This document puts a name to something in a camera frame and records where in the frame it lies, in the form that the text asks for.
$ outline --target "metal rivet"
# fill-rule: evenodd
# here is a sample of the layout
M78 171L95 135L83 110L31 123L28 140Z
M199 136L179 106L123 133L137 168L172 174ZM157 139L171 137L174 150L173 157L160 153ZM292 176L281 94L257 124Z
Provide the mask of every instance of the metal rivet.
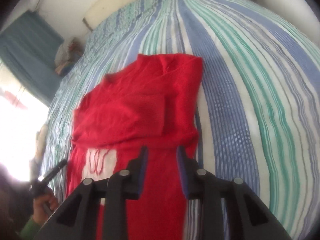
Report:
M204 170L204 169L199 169L199 170L197 170L197 173L198 173L198 175L200 175L200 176L204 176L204 175L207 174L207 171Z
M241 178L234 178L233 181L234 181L236 184L242 184L242 183L243 183L243 179L241 179Z
M119 172L119 175L120 176L128 176L130 174L130 171L128 171L128 170L121 170L120 172Z
M91 178L85 178L83 180L84 185L90 185L92 182L93 182L93 179L91 179Z

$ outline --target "teal curtain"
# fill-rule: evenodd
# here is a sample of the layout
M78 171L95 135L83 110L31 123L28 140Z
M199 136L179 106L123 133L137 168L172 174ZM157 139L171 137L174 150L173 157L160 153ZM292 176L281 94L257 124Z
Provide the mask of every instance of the teal curtain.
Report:
M0 34L0 58L47 106L59 88L54 58L63 39L36 12L27 11Z

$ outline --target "bed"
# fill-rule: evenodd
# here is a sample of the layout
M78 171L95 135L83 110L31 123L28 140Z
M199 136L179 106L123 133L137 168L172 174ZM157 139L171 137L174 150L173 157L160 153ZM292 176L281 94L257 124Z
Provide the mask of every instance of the bed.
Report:
M303 239L320 204L320 51L247 0L136 0L111 13L50 106L42 173L68 158L72 111L83 95L138 53L203 58L196 160L219 178L243 178L291 237ZM50 184L60 200L65 177ZM198 238L198 214L199 202L189 202L186 239Z

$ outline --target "red sweater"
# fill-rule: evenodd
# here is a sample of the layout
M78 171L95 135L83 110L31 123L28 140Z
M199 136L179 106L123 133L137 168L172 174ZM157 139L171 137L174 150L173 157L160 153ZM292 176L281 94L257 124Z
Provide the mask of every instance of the red sweater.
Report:
M84 179L89 148L115 149L115 173L146 145L148 166L141 198L127 201L129 239L182 239L187 203L176 148L183 145L189 157L196 150L194 114L201 77L201 58L186 54L138 55L122 71L107 74L74 111L67 195Z

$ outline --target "hand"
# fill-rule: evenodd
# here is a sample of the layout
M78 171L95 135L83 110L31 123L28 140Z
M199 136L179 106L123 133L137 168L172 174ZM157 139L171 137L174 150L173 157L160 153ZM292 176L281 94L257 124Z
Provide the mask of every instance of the hand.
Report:
M33 220L38 225L43 226L43 224L48 220L49 215L44 211L43 205L49 203L50 210L55 211L58 206L58 200L54 196L54 193L51 189L48 189L45 195L41 195L33 200Z

